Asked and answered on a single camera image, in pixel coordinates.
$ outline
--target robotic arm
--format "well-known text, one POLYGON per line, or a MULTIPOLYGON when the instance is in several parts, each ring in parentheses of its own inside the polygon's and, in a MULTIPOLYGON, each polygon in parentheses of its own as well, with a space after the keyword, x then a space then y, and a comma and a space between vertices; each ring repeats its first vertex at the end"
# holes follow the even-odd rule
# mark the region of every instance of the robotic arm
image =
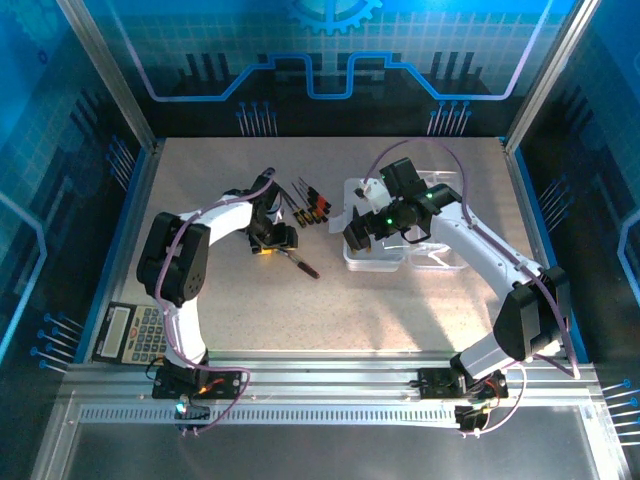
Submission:
MULTIPOLYGON (((231 190, 224 194, 221 201, 238 199, 264 189, 274 173, 271 168, 265 170, 249 190, 231 190)), ((164 365, 159 370, 159 376, 166 385, 157 397, 154 388, 154 397, 164 398, 167 391, 175 392, 169 394, 171 398, 177 398, 181 394, 190 395, 210 382, 211 375, 193 369, 183 360, 184 358, 201 365, 208 362, 207 347, 200 332, 197 295, 204 284, 209 247, 235 231, 247 234, 254 254, 298 247, 295 228, 284 223, 274 223, 274 215, 277 216, 277 213, 271 212, 271 208, 279 192, 280 187, 272 182, 261 195, 251 201, 236 201, 213 208, 185 230, 160 292, 174 310, 173 321, 167 322, 165 334, 175 351, 173 348, 167 349, 164 365)), ((154 219, 136 272, 138 281, 144 284, 150 296, 154 296, 169 245, 194 213, 197 212, 181 215, 165 212, 154 219)))
POLYGON ((356 191, 369 201, 372 211, 362 216, 354 211, 353 220, 343 232, 349 247, 370 248, 371 236, 380 240, 399 232, 404 238, 417 225, 425 236, 410 243, 433 235, 464 258, 502 302, 493 331, 456 355, 449 372, 421 370, 416 386, 423 398, 464 396, 484 379, 501 375, 501 368, 530 358, 560 339, 551 306, 523 268, 535 272, 556 300, 566 322, 570 310, 569 284, 562 269, 544 269, 513 249, 468 208, 465 212, 461 197, 450 187, 440 184, 428 188, 408 158, 383 168, 380 173, 384 185, 372 180, 356 191), (486 238, 474 227, 480 227, 486 238), (514 265, 512 258, 520 263, 514 265))

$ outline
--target aluminum frame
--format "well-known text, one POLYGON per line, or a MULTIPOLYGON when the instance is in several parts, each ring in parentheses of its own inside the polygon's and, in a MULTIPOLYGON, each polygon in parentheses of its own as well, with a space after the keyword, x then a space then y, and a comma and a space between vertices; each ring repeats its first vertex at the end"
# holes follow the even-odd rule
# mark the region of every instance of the aluminum frame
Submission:
POLYGON ((155 135, 84 2, 57 2, 136 139, 143 149, 153 152, 157 144, 155 135))
POLYGON ((543 67, 544 73, 536 82, 536 85, 518 112, 516 120, 509 129, 505 147, 507 153, 513 154, 520 145, 520 142, 522 142, 536 115, 542 108, 544 101, 549 96, 551 88, 553 88, 562 70, 564 70, 569 57, 580 41, 582 34, 589 25, 599 4, 600 0, 582 0, 582 3, 575 11, 575 14, 571 18, 571 23, 565 29, 564 36, 558 44, 558 48, 546 66, 543 67))
POLYGON ((160 164, 163 148, 164 141, 161 140, 153 152, 145 153, 141 165, 136 167, 140 168, 140 174, 134 184, 134 190, 130 192, 130 194, 132 194, 131 209, 126 218, 122 237, 116 247, 113 266, 108 271, 103 271, 102 273, 96 296, 89 311, 89 319, 86 323, 86 325, 90 325, 93 330, 83 334, 80 347, 78 348, 79 352, 75 358, 76 362, 90 361, 96 338, 100 332, 99 322, 102 322, 102 319, 107 313, 110 300, 122 293, 124 287, 122 279, 127 275, 128 266, 133 257, 136 239, 140 231, 140 225, 142 225, 149 196, 151 195, 151 187, 153 186, 153 181, 160 164), (104 292, 104 294, 102 298, 98 298, 100 296, 98 292, 101 291, 104 292))
MULTIPOLYGON (((423 367, 447 367, 445 354, 354 354, 211 352, 215 365, 243 365, 252 371, 251 384, 234 414, 221 423, 243 425, 396 425, 456 428, 453 403, 423 400, 409 381, 423 367)), ((546 362, 525 366, 527 393, 522 406, 578 406, 587 439, 601 478, 611 465, 627 468, 622 447, 611 436, 606 405, 592 365, 581 367, 582 378, 573 380, 546 362)), ((520 393, 519 370, 509 370, 509 399, 520 393)), ((91 364, 72 365, 60 388, 53 414, 33 470, 33 480, 63 478, 79 424, 202 424, 174 419, 175 401, 154 400, 152 384, 137 367, 91 364)), ((210 406, 212 418, 225 402, 200 402, 210 406)))
POLYGON ((533 258, 535 258, 542 266, 549 268, 550 262, 547 252, 544 248, 544 242, 540 236, 540 230, 536 223, 536 218, 533 213, 533 207, 531 206, 531 198, 527 193, 525 187, 524 178, 522 177, 522 171, 518 166, 518 161, 514 152, 509 152, 504 149, 505 162, 507 164, 507 170, 511 177, 511 183, 513 185, 513 191, 516 194, 516 201, 518 202, 518 208, 522 213, 522 221, 524 223, 524 229, 527 232, 529 243, 531 244, 531 252, 533 258))

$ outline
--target wire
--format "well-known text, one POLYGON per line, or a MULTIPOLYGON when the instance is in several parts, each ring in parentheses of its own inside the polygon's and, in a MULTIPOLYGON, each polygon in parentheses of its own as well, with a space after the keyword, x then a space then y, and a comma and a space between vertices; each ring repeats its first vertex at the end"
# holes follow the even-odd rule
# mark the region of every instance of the wire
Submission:
POLYGON ((496 387, 491 380, 487 380, 486 384, 491 387, 493 393, 496 394, 496 398, 498 399, 498 404, 494 408, 498 408, 500 406, 500 393, 498 392, 498 387, 496 387))
POLYGON ((553 358, 549 358, 546 355, 542 355, 540 353, 534 353, 533 354, 533 358, 537 358, 538 360, 544 360, 548 364, 553 365, 554 367, 556 367, 558 370, 560 370, 562 372, 565 372, 567 375, 569 375, 571 373, 571 372, 569 372, 569 370, 567 370, 567 368, 564 365, 559 364, 553 358))
POLYGON ((163 360, 164 357, 156 357, 153 360, 151 360, 149 362, 149 364, 147 365, 147 369, 144 371, 145 376, 149 379, 149 380, 155 380, 153 377, 149 376, 149 370, 151 369, 151 367, 153 367, 159 360, 163 360))
POLYGON ((507 423, 509 421, 509 419, 511 417, 513 417, 513 415, 516 413, 516 411, 520 407, 520 403, 522 403, 522 398, 524 397, 524 393, 525 393, 525 391, 527 389, 527 371, 519 363, 517 363, 514 366, 518 367, 520 369, 520 371, 522 372, 522 389, 520 390, 520 394, 518 395, 516 403, 514 403, 513 407, 511 407, 511 410, 509 410, 509 413, 507 413, 502 420, 500 420, 498 423, 496 423, 492 427, 488 427, 488 428, 486 427, 486 425, 489 423, 489 418, 487 418, 487 424, 485 424, 485 428, 483 428, 482 430, 474 430, 473 432, 471 432, 471 431, 460 432, 462 434, 463 438, 466 438, 467 435, 474 435, 476 437, 479 437, 480 435, 484 435, 485 433, 495 432, 500 427, 502 427, 505 423, 507 423))
POLYGON ((247 376, 244 384, 242 385, 242 388, 240 389, 240 392, 238 393, 237 397, 229 404, 229 406, 225 410, 222 411, 222 413, 218 416, 218 418, 216 418, 214 421, 209 423, 207 426, 205 426, 205 427, 203 427, 201 429, 196 429, 194 427, 194 429, 193 429, 193 434, 194 435, 197 435, 198 433, 206 432, 207 430, 215 427, 218 423, 220 423, 220 421, 224 417, 226 417, 229 414, 231 409, 238 403, 238 401, 240 400, 240 397, 242 397, 242 395, 246 391, 247 387, 249 386, 249 382, 251 381, 251 371, 249 369, 243 368, 243 367, 219 368, 219 367, 210 367, 208 365, 199 365, 197 363, 192 362, 187 357, 185 357, 183 355, 183 353, 178 349, 176 339, 173 336, 173 327, 175 327, 175 316, 174 315, 172 315, 172 316, 169 315, 169 313, 170 313, 169 303, 165 302, 161 297, 160 292, 162 291, 162 284, 164 283, 164 279, 165 279, 165 277, 167 275, 167 271, 169 270, 169 265, 171 264, 171 259, 173 258, 173 256, 176 253, 176 249, 178 248, 178 244, 180 242, 180 239, 182 238, 182 236, 186 232, 187 228, 189 228, 189 226, 191 224, 193 224, 196 220, 198 220, 200 217, 202 217, 202 215, 204 215, 205 213, 213 210, 214 208, 222 207, 224 205, 231 205, 231 204, 239 203, 239 202, 246 202, 248 200, 252 200, 252 199, 254 199, 256 197, 259 197, 264 192, 266 192, 269 189, 269 187, 271 187, 272 184, 273 184, 273 176, 271 178, 269 178, 267 183, 261 189, 259 189, 256 192, 253 192, 251 194, 248 194, 248 195, 245 195, 245 196, 242 196, 242 197, 230 198, 230 199, 226 199, 226 200, 218 200, 213 205, 205 208, 204 210, 196 211, 178 229, 178 232, 176 233, 176 236, 174 237, 173 242, 171 242, 171 246, 169 247, 169 250, 167 251, 167 256, 166 256, 166 258, 164 260, 164 263, 162 264, 162 268, 160 269, 160 274, 158 275, 158 280, 156 282, 156 288, 155 288, 155 292, 154 292, 154 297, 155 297, 156 301, 158 302, 158 305, 160 305, 162 307, 162 322, 163 322, 163 325, 164 325, 165 336, 167 338, 167 343, 169 343, 169 346, 172 348, 172 350, 174 351, 176 356, 180 360, 182 360, 186 365, 189 365, 190 367, 195 368, 197 370, 203 370, 203 371, 206 371, 206 372, 214 372, 214 373, 219 373, 219 372, 242 372, 247 376))
POLYGON ((224 378, 216 378, 213 382, 211 382, 208 385, 205 385, 204 387, 202 387, 200 389, 200 391, 194 393, 193 396, 195 397, 195 396, 204 395, 209 390, 211 390, 214 385, 218 385, 219 383, 224 383, 224 378))
MULTIPOLYGON (((460 159, 457 157, 457 155, 449 147, 447 147, 444 143, 439 142, 439 141, 434 140, 434 139, 431 139, 431 138, 423 138, 423 137, 409 138, 409 139, 406 139, 406 140, 402 140, 400 142, 396 142, 393 145, 391 145, 390 147, 387 147, 374 160, 373 164, 371 165, 371 168, 369 169, 369 171, 367 172, 367 175, 365 176, 364 183, 365 184, 367 183, 367 181, 371 177, 371 174, 375 170, 376 166, 378 165, 378 163, 380 163, 380 160, 382 160, 382 158, 387 153, 389 153, 391 150, 393 150, 394 148, 396 148, 396 147, 398 147, 400 145, 403 145, 405 143, 410 143, 410 142, 424 142, 424 143, 435 144, 435 145, 439 146, 440 148, 446 150, 453 157, 455 162, 458 164, 458 168, 460 169, 460 174, 462 175, 462 202, 461 202, 461 205, 462 205, 462 214, 463 214, 463 216, 465 218, 465 221, 480 237, 482 237, 483 240, 485 240, 487 243, 489 243, 491 246, 493 246, 496 250, 498 250, 513 265, 520 266, 521 265, 521 260, 519 258, 517 258, 509 250, 507 250, 505 247, 503 247, 500 244, 500 242, 496 241, 491 235, 489 235, 487 232, 485 232, 481 227, 478 226, 477 223, 475 223, 471 219, 471 215, 469 214, 468 204, 467 204, 469 183, 467 181, 466 170, 465 170, 464 166, 462 165, 462 162, 460 161, 460 159)), ((570 377, 572 377, 574 379, 579 379, 580 378, 580 371, 578 370, 578 359, 576 357, 575 349, 573 348, 573 343, 571 342, 571 337, 569 337, 569 329, 567 328, 567 325, 564 322, 564 319, 562 317, 562 313, 560 312, 560 308, 558 307, 558 304, 556 303, 555 299, 553 298, 553 295, 551 294, 549 289, 546 287, 546 285, 544 283, 542 283, 542 281, 531 270, 529 270, 526 266, 520 266, 520 270, 527 277, 529 277, 531 279, 531 281, 536 285, 536 287, 538 287, 538 289, 540 290, 540 292, 544 296, 545 300, 549 304, 549 307, 551 307, 551 311, 552 311, 553 316, 554 316, 554 318, 556 320, 556 323, 558 325, 558 329, 560 330, 560 337, 562 338, 562 343, 564 345, 565 352, 567 354, 567 358, 569 359, 569 363, 571 364, 571 370, 568 370, 567 368, 563 367, 560 364, 556 365, 557 368, 559 368, 562 372, 566 373, 570 377)))

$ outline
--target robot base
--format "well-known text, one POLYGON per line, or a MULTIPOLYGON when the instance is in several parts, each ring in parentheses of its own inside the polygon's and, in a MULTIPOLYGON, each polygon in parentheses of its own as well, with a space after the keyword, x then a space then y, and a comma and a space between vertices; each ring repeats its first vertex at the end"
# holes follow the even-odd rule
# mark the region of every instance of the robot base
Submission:
POLYGON ((475 381, 455 368, 420 368, 418 379, 410 383, 420 392, 421 400, 487 400, 509 396, 507 380, 500 370, 475 381))
MULTIPOLYGON (((208 358, 202 360, 206 365, 208 358)), ((240 394, 241 372, 213 373, 178 367, 168 360, 158 368, 152 398, 178 400, 182 395, 200 400, 233 400, 240 394)))

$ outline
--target gear logo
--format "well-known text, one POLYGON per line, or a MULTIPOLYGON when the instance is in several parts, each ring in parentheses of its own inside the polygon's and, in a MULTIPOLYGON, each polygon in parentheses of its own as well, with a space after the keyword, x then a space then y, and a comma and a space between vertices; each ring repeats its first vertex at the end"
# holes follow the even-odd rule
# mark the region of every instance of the gear logo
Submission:
POLYGON ((291 0, 287 10, 289 18, 300 22, 300 28, 333 35, 336 30, 347 33, 349 27, 359 28, 360 22, 370 19, 372 10, 381 6, 381 0, 291 0))

